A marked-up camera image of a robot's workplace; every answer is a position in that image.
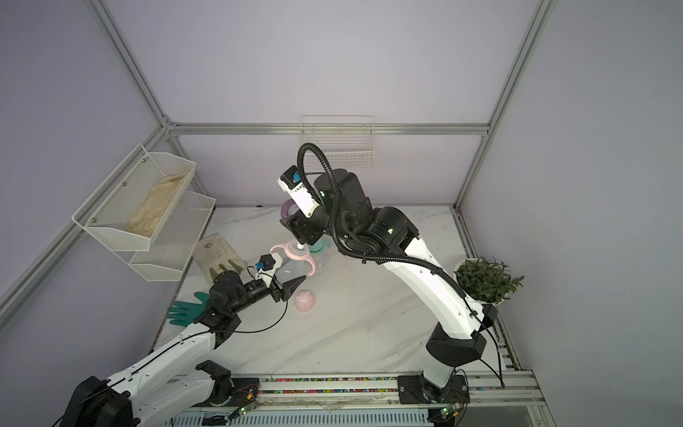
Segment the white mesh upper shelf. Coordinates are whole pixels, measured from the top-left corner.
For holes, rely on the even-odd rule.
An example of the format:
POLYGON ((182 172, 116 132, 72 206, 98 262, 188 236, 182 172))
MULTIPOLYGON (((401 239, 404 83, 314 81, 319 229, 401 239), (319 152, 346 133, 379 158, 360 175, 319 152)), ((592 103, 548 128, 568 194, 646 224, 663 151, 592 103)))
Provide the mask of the white mesh upper shelf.
POLYGON ((170 213, 195 176, 196 164, 167 152, 135 147, 108 180, 72 215, 72 222, 110 251, 148 252, 170 213), (151 238, 125 231, 127 222, 142 205, 154 184, 168 175, 188 176, 151 238))

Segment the white mesh lower shelf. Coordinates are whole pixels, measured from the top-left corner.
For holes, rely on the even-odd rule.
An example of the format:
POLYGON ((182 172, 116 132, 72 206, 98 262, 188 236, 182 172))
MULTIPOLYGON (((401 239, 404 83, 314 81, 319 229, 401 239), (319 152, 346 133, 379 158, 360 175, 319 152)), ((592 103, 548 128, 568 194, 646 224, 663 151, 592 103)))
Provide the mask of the white mesh lower shelf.
POLYGON ((112 251, 147 282, 177 282, 215 209, 215 199, 187 190, 148 252, 112 251))

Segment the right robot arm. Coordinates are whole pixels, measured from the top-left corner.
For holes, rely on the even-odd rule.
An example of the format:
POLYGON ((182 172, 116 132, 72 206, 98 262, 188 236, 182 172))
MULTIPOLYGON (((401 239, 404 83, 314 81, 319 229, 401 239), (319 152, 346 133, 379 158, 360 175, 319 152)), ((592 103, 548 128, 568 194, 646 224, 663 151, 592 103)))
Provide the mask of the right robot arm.
POLYGON ((298 207, 282 224, 299 245, 312 246, 329 236, 340 254, 381 265, 401 279, 436 317, 426 344, 432 360, 419 377, 425 391, 446 391, 457 368, 482 358, 487 346, 483 334, 496 321, 496 306, 466 293, 401 210, 374 207, 359 178, 332 168, 311 142, 298 149, 296 163, 280 176, 279 187, 298 207))

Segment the white mesh shelf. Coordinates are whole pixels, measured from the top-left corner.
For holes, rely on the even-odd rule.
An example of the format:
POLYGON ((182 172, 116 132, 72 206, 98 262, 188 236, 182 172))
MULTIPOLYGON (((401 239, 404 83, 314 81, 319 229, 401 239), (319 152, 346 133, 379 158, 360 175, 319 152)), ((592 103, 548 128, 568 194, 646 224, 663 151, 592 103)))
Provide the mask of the white mesh shelf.
POLYGON ((215 199, 187 190, 148 252, 112 251, 147 282, 177 282, 215 209, 215 199))
POLYGON ((196 164, 167 152, 135 147, 108 180, 72 215, 72 222, 110 251, 148 252, 170 213, 195 176, 196 164), (125 231, 127 222, 142 205, 154 184, 168 175, 188 176, 151 238, 125 231))

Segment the green rubber glove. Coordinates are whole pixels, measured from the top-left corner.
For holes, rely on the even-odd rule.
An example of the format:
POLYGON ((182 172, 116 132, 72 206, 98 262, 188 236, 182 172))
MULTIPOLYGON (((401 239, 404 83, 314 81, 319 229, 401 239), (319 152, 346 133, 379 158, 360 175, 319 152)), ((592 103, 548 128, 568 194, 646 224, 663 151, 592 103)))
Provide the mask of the green rubber glove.
POLYGON ((206 309, 210 295, 204 292, 194 294, 195 302, 175 301, 167 310, 168 323, 178 327, 188 327, 206 309))

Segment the purple nipple collar front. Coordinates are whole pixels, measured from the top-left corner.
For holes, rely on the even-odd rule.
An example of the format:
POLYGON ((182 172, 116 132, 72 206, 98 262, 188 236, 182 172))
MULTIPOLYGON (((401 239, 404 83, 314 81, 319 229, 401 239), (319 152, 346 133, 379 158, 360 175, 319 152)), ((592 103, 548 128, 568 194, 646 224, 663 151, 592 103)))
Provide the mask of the purple nipple collar front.
POLYGON ((280 208, 280 217, 286 220, 290 216, 299 211, 299 208, 293 199, 288 199, 280 208))

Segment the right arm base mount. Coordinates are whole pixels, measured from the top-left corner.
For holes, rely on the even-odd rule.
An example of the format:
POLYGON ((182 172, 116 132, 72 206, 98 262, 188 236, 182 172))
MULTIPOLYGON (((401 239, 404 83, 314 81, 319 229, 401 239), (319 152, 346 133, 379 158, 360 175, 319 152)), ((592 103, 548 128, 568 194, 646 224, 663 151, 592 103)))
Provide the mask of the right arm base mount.
POLYGON ((423 375, 400 375, 397 384, 401 404, 465 404, 471 401, 465 375, 452 374, 443 387, 430 383, 423 375))

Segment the clear baby bottle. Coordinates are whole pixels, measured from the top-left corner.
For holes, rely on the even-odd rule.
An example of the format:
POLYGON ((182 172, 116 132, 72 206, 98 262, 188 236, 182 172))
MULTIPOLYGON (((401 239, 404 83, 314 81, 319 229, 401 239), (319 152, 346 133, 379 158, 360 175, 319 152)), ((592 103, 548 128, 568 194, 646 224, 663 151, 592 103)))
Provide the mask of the clear baby bottle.
POLYGON ((330 265, 333 257, 333 251, 331 249, 325 249, 320 252, 313 253, 311 256, 316 263, 317 273, 321 273, 330 265))
POLYGON ((287 281, 306 276, 308 271, 309 267, 306 261, 285 258, 282 266, 276 272, 276 278, 281 284, 285 284, 287 281))

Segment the beige cloth glove in shelf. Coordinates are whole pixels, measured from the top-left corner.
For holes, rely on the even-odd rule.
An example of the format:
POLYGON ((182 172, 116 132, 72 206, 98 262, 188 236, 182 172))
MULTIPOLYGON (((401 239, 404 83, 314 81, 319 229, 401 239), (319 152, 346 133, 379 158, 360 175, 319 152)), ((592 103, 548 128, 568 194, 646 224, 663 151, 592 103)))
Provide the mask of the beige cloth glove in shelf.
POLYGON ((142 205, 127 222, 125 231, 151 238, 187 176, 187 173, 168 175, 154 184, 142 205))

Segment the pink bottle cap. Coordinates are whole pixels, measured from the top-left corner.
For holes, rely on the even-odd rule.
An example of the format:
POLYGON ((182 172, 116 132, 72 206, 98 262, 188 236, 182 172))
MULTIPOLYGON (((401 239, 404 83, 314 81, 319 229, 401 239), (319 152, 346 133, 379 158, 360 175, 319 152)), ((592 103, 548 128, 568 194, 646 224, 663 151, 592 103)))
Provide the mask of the pink bottle cap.
POLYGON ((316 298, 309 290, 302 290, 295 296, 295 307, 302 313, 307 313, 313 310, 316 305, 316 298))

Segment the potted green plant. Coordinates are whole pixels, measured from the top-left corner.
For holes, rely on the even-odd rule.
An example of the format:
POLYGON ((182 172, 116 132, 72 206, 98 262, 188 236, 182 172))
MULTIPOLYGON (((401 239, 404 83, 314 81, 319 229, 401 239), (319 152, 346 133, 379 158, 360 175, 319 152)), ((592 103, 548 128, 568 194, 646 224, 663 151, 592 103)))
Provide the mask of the potted green plant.
POLYGON ((496 258, 467 258, 455 268, 455 280, 471 299, 500 305, 523 287, 524 276, 514 277, 510 267, 496 258))

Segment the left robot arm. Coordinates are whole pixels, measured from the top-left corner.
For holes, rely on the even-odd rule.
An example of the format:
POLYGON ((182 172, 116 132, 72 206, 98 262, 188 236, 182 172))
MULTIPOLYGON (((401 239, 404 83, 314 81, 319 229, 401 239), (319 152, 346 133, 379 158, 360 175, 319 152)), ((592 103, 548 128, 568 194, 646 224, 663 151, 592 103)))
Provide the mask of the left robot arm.
POLYGON ((205 308, 181 334, 104 380, 83 380, 55 425, 158 426, 196 404, 228 401, 231 372, 207 355, 238 332, 240 311, 266 297, 287 302, 304 280, 263 273, 245 283, 233 270, 216 275, 205 308))

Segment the aluminium front rail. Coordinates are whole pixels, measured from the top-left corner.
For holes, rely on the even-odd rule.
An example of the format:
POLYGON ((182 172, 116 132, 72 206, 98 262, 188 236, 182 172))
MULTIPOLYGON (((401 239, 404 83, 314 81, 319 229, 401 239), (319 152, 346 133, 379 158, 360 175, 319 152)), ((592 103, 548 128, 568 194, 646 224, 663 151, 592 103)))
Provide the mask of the aluminium front rail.
MULTIPOLYGON (((459 371, 469 385, 471 401, 465 404, 401 404, 398 399, 397 378, 400 374, 254 376, 261 380, 258 397, 251 403, 262 408, 347 409, 388 407, 391 404, 416 407, 506 407, 543 406, 546 403, 540 386, 529 371, 506 372, 502 379, 488 372, 459 371)), ((234 375, 218 377, 206 372, 174 377, 156 391, 137 391, 132 381, 113 381, 113 390, 127 398, 133 417, 150 425, 180 414, 195 404, 207 400, 220 380, 231 380, 234 375)))

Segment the clear baby bottle front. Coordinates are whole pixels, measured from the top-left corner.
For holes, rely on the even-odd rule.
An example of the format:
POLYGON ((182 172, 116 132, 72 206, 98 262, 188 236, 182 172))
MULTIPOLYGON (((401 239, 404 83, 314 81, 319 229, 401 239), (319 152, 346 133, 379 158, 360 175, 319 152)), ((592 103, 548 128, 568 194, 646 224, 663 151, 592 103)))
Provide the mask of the clear baby bottle front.
POLYGON ((313 253, 311 256, 316 263, 317 273, 321 273, 330 265, 333 257, 333 251, 331 249, 325 249, 320 252, 313 253))

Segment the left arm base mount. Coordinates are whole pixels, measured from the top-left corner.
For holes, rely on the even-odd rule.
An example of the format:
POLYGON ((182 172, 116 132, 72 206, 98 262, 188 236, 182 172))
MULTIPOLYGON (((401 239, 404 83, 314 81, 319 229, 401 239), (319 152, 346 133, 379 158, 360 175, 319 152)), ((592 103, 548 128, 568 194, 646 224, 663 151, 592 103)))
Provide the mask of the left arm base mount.
POLYGON ((256 377, 220 380, 210 397, 194 407, 243 407, 256 401, 260 383, 256 377))

